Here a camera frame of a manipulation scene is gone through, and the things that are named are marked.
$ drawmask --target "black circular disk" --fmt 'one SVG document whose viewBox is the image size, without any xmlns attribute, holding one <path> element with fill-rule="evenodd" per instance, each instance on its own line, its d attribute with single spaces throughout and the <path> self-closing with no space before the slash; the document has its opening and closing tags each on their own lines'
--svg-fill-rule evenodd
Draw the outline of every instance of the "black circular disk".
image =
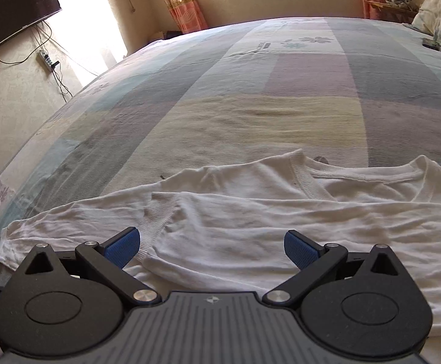
<svg viewBox="0 0 441 364">
<path fill-rule="evenodd" d="M 417 351 L 432 324 L 430 307 L 415 284 L 375 273 L 313 289 L 299 312 L 321 345 L 363 361 L 392 360 Z"/>
<path fill-rule="evenodd" d="M 70 356 L 101 343 L 123 318 L 110 288 L 52 272 L 10 279 L 0 294 L 0 342 L 35 358 Z"/>
<path fill-rule="evenodd" d="M 81 306 L 81 300 L 74 294 L 48 292 L 29 300 L 25 305 L 25 312 L 37 323 L 59 324 L 76 317 Z"/>
<path fill-rule="evenodd" d="M 356 293 L 342 301 L 343 313 L 354 322 L 379 325 L 390 322 L 399 313 L 393 299 L 378 293 Z"/>
</svg>

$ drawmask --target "bedsheet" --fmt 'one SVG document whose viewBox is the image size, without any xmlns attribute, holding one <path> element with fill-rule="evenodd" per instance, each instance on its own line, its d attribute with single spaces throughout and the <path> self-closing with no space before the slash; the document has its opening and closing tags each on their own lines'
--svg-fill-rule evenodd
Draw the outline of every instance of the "bedsheet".
<svg viewBox="0 0 441 364">
<path fill-rule="evenodd" d="M 298 148 L 345 167 L 419 154 L 441 164 L 441 52 L 423 36 L 363 19 L 283 18 L 147 46 L 57 111 L 0 173 L 0 230 L 183 168 Z M 8 276 L 0 266 L 0 283 Z"/>
</svg>

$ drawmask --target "white t-shirt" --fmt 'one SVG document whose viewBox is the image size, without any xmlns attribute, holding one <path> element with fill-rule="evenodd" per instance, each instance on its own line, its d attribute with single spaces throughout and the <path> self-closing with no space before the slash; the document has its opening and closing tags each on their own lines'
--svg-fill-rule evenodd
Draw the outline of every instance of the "white t-shirt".
<svg viewBox="0 0 441 364">
<path fill-rule="evenodd" d="M 16 269 L 38 242 L 71 250 L 128 226 L 139 228 L 142 243 L 125 270 L 163 294 L 263 294 L 297 271 L 282 247 L 290 228 L 351 251 L 389 244 L 433 308 L 432 334 L 441 335 L 441 167 L 425 156 L 400 167 L 340 168 L 298 150 L 187 169 L 15 221 L 2 231 L 0 262 Z"/>
</svg>

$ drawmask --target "blue gripper pad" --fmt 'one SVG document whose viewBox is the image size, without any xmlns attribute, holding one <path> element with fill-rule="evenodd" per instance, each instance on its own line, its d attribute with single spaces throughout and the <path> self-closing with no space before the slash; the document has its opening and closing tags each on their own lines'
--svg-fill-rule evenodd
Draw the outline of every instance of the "blue gripper pad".
<svg viewBox="0 0 441 364">
<path fill-rule="evenodd" d="M 300 240 L 290 231 L 284 236 L 284 252 L 299 269 L 304 269 L 318 260 L 318 251 Z"/>
<path fill-rule="evenodd" d="M 104 250 L 104 257 L 123 268 L 139 251 L 139 231 L 134 228 Z"/>
</svg>

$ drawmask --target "plaid bedsheet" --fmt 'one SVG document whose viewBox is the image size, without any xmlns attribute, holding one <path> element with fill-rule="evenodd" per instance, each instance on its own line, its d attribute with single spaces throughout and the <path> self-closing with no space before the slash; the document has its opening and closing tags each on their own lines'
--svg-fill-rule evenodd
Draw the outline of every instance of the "plaid bedsheet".
<svg viewBox="0 0 441 364">
<path fill-rule="evenodd" d="M 154 43 L 50 118 L 0 174 L 0 230 L 183 168 L 303 148 L 345 167 L 441 164 L 441 52 L 399 24 L 285 18 Z M 0 283 L 8 272 L 0 265 Z"/>
</svg>

